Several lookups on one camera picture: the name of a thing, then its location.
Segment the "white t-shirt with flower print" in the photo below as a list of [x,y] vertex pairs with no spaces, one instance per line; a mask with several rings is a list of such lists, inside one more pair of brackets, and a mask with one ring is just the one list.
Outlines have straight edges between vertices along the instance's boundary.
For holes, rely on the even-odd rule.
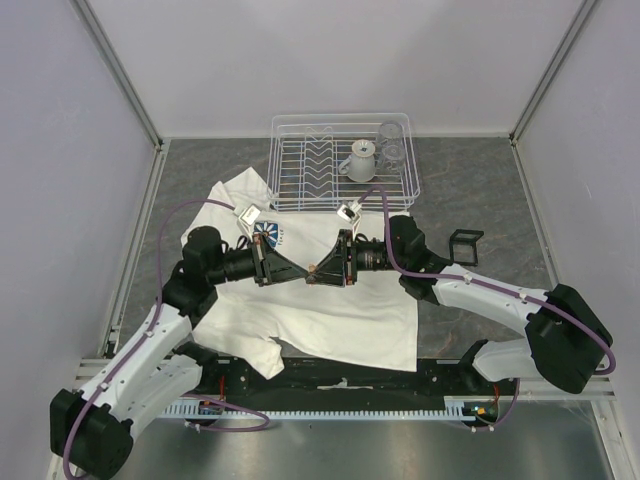
[[[216,183],[192,222],[213,226],[234,243],[237,215],[256,206],[254,224],[279,253],[301,267],[320,262],[347,224],[329,212],[279,213],[268,205],[266,182],[248,168]],[[194,328],[195,341],[246,360],[267,379],[284,368],[281,345],[315,357],[413,372],[417,366],[418,306],[395,271],[364,272],[346,288],[302,280],[260,287],[251,279],[218,287],[218,299]]]

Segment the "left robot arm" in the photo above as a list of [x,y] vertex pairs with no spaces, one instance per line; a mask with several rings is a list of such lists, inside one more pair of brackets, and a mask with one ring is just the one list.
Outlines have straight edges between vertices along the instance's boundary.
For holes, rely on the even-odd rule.
[[50,404],[51,450],[69,479],[112,478],[146,427],[180,396],[208,393],[219,369],[188,344],[193,327],[216,302],[217,286],[252,279],[270,286],[303,279],[306,269],[256,233],[243,249],[223,246],[219,231],[198,227],[162,284],[143,325],[79,390],[60,390]]

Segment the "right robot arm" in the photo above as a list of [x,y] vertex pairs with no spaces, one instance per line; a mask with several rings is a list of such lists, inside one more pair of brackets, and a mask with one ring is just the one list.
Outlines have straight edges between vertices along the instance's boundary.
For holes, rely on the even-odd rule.
[[518,334],[503,342],[481,339],[467,350],[457,377],[469,393],[505,379],[539,376],[578,394],[592,376],[616,366],[611,334],[574,288],[528,289],[471,272],[431,251],[410,216],[391,217],[381,240],[341,230],[306,281],[347,287],[361,272],[391,270],[415,300],[466,310]]

